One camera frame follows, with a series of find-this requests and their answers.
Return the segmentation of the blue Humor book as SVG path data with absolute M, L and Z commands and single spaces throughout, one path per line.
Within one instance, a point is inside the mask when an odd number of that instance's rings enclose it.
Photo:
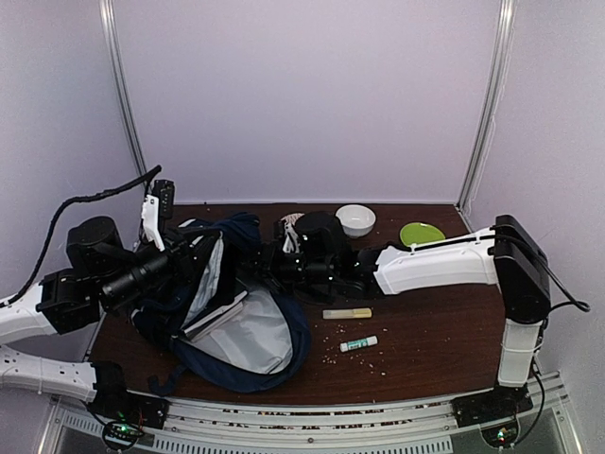
M 246 290 L 237 294 L 229 305 L 224 305 L 183 330 L 183 335 L 190 341 L 199 340 L 214 329 L 229 321 L 243 309 L 243 302 L 248 296 Z

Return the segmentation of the yellow highlighter pen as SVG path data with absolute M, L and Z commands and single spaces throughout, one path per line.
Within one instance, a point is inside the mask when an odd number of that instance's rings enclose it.
M 372 317 L 372 310 L 368 307 L 347 308 L 347 309 L 326 309 L 322 311 L 324 320 L 354 320 L 369 319 Z

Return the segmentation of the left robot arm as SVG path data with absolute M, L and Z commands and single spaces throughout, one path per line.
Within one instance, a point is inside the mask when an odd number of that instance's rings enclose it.
M 69 233 L 71 267 L 46 275 L 1 302 L 1 385 L 78 399 L 116 420 L 143 416 L 147 404 L 128 390 L 111 361 L 69 362 L 24 354 L 16 341 L 63 335 L 138 305 L 166 284 L 199 280 L 219 247 L 217 229 L 170 229 L 157 243 L 122 248 L 113 220 L 92 218 Z

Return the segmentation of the white green glue stick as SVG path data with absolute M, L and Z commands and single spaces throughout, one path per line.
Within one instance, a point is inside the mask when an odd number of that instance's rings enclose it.
M 341 353 L 351 352 L 362 348 L 372 347 L 378 344 L 378 338 L 376 336 L 370 336 L 359 340 L 350 340 L 342 342 L 339 345 L 339 351 Z

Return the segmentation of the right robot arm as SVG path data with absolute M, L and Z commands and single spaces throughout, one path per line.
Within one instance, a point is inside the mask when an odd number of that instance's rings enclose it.
M 257 272 L 279 290 L 324 303 L 337 295 L 377 299 L 423 288 L 497 288 L 505 324 L 496 378 L 488 390 L 455 398 L 454 414 L 459 425 L 470 426 L 532 409 L 528 381 L 551 314 L 591 307 L 569 291 L 515 217 L 501 215 L 487 228 L 453 238 L 361 250 L 345 231 L 343 220 L 326 212 L 280 220 L 256 259 Z

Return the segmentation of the navy blue backpack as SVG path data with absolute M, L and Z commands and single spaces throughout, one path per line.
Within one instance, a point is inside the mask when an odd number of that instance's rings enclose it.
M 137 332 L 179 362 L 165 382 L 148 378 L 152 393 L 172 394 L 185 372 L 235 393 L 259 393 L 280 386 L 303 366 L 312 343 L 303 308 L 239 267 L 261 251 L 259 224 L 256 215 L 237 213 L 218 221 L 190 218 L 177 226 L 216 228 L 221 239 L 199 280 L 168 283 L 130 311 Z M 237 315 L 199 340 L 183 335 L 243 290 L 249 294 Z

